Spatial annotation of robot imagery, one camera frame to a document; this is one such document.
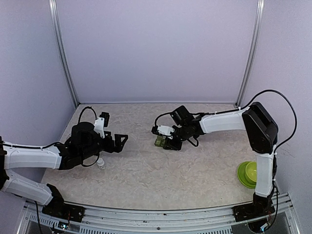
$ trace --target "white wall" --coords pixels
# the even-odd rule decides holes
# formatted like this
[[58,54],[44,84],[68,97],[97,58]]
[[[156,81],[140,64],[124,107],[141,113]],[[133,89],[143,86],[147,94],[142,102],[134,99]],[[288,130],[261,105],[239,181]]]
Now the white wall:
[[[277,184],[289,192],[303,233],[312,230],[312,2],[266,0],[251,79],[244,98],[277,89],[298,115],[297,133],[278,150]],[[259,98],[279,126],[279,141],[293,130],[293,115],[278,95]]]
[[[74,106],[48,0],[0,1],[0,136],[20,144],[59,140]],[[40,181],[44,170],[18,170]],[[0,192],[0,233],[12,234],[24,200]]]
[[256,0],[57,3],[80,102],[236,102]]

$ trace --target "table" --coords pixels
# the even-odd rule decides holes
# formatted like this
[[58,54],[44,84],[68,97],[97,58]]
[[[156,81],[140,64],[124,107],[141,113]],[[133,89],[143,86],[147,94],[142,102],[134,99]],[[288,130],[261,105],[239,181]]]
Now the table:
[[[80,204],[143,210],[208,208],[252,200],[254,190],[237,179],[243,161],[255,160],[244,131],[216,132],[200,136],[199,146],[184,142],[181,151],[167,151],[154,145],[151,133],[155,118],[181,104],[93,104],[97,115],[110,113],[106,131],[128,134],[119,154],[101,153],[106,168],[77,166],[71,170],[47,169],[43,183],[55,185],[66,201]],[[80,105],[66,127],[64,142],[78,121]],[[185,104],[192,113],[232,109],[224,104]],[[94,122],[86,110],[82,121]],[[174,125],[170,116],[158,124]],[[90,164],[95,156],[85,160]]]

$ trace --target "vertical metal post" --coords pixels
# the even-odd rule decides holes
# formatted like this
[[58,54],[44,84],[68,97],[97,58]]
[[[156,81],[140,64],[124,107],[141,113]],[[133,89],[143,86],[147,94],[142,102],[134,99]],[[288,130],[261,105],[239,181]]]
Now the vertical metal post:
[[258,43],[258,37],[259,37],[260,26],[261,26],[261,21],[262,21],[263,8],[264,8],[264,0],[258,0],[257,13],[256,13],[255,23],[254,23],[254,28],[253,28],[252,44],[251,44],[249,55],[248,55],[248,60],[247,60],[247,64],[246,64],[246,68],[245,68],[245,72],[244,72],[243,82],[241,84],[239,94],[238,94],[238,97],[236,100],[236,106],[241,105],[243,97],[244,97],[245,92],[246,92],[250,72],[251,72],[252,66],[253,66],[255,50],[257,47],[257,43]]
[[78,102],[78,98],[77,98],[76,91],[74,88],[73,80],[71,78],[69,68],[68,68],[68,64],[67,64],[67,59],[66,59],[66,55],[65,55],[62,35],[61,35],[61,31],[60,31],[60,26],[59,26],[59,17],[58,17],[58,9],[57,9],[56,0],[49,0],[49,5],[50,5],[50,12],[51,12],[52,22],[53,22],[53,26],[54,26],[54,31],[55,31],[55,35],[56,35],[56,39],[57,39],[57,44],[58,44],[58,51],[59,51],[62,66],[64,69],[66,82],[67,82],[67,85],[68,85],[74,106],[75,106],[75,108],[77,108],[79,105],[79,102]]

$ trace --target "clear plastic bottle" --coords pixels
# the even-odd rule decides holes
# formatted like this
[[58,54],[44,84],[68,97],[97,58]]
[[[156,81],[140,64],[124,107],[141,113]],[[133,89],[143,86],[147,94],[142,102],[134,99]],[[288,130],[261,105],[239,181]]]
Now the clear plastic bottle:
[[104,168],[106,166],[104,160],[101,157],[97,161],[97,166],[98,166],[98,168],[100,168],[100,170],[104,170]]

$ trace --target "green bowl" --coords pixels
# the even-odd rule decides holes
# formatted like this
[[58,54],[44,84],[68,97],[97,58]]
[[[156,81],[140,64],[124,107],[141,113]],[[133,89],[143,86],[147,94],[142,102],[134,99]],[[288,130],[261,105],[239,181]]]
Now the green bowl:
[[246,170],[246,166],[247,164],[250,163],[249,161],[247,162],[242,162],[238,168],[237,168],[237,178],[238,180],[242,183],[242,185],[244,185],[245,187],[249,188],[249,189],[254,189],[255,188],[255,184],[251,184],[249,183],[246,178],[245,178],[245,170]]
[[245,168],[245,179],[250,184],[257,183],[257,163],[256,162],[249,162]]

